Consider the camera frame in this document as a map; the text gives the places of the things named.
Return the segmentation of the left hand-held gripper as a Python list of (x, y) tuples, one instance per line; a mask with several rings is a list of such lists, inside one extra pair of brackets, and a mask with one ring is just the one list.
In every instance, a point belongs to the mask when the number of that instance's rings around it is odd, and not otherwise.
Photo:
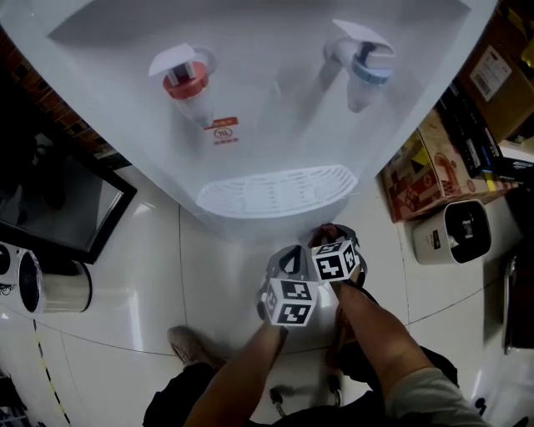
[(318, 301), (319, 284), (307, 248), (290, 245), (273, 254), (257, 293), (259, 318), (271, 325), (305, 327)]

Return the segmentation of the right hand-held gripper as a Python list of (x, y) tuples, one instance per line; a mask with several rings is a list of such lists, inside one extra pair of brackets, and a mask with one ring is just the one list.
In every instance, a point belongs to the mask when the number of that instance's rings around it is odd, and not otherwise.
[(344, 282), (356, 288), (364, 286), (368, 268), (353, 229), (335, 224), (335, 243), (316, 246), (311, 255), (320, 281)]

